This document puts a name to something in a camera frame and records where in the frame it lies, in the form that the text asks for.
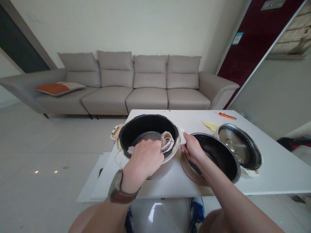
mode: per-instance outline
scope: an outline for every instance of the beige sofa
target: beige sofa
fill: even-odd
[[[0,85],[38,113],[128,115],[132,109],[221,110],[236,83],[198,72],[201,57],[133,56],[131,52],[59,54],[64,69],[11,76]],[[81,90],[50,96],[34,90],[71,81]]]

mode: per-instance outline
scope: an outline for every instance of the shoe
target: shoe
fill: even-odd
[[[134,233],[134,230],[133,230],[133,215],[132,215],[131,207],[129,207],[129,209],[127,211],[124,227],[125,227],[126,233]]]
[[[192,197],[190,199],[190,228],[189,233],[197,233],[204,220],[204,204],[202,197]]]

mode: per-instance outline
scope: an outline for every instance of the white table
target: white table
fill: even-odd
[[[236,117],[237,120],[221,117],[218,114],[219,111],[216,110],[132,110],[126,122],[141,114],[161,114],[189,134],[200,132],[211,135],[214,133],[202,121],[211,121],[218,125],[234,124],[250,135],[264,158],[264,164],[259,169],[258,177],[251,178],[246,174],[241,175],[240,180],[236,183],[236,187],[241,192],[245,195],[311,193],[311,168],[307,164],[237,112],[233,110],[224,112]],[[97,180],[90,201],[103,201],[107,197],[111,181],[119,169],[115,161],[117,154],[118,150],[115,145]],[[181,152],[178,151],[172,168],[164,177],[146,181],[140,189],[137,199],[214,195],[211,188],[197,185],[185,174],[180,163],[180,156]]]

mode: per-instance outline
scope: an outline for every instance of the orange pen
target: orange pen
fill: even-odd
[[[226,115],[225,113],[219,113],[219,115],[221,115],[222,117],[229,118],[229,119],[231,119],[231,120],[236,120],[236,118],[235,118],[235,117],[228,116],[228,115]]]

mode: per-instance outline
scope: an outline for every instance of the orange pillow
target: orange pillow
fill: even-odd
[[[85,87],[86,86],[79,83],[58,82],[37,86],[35,87],[35,90],[47,93],[52,96],[60,96]]]

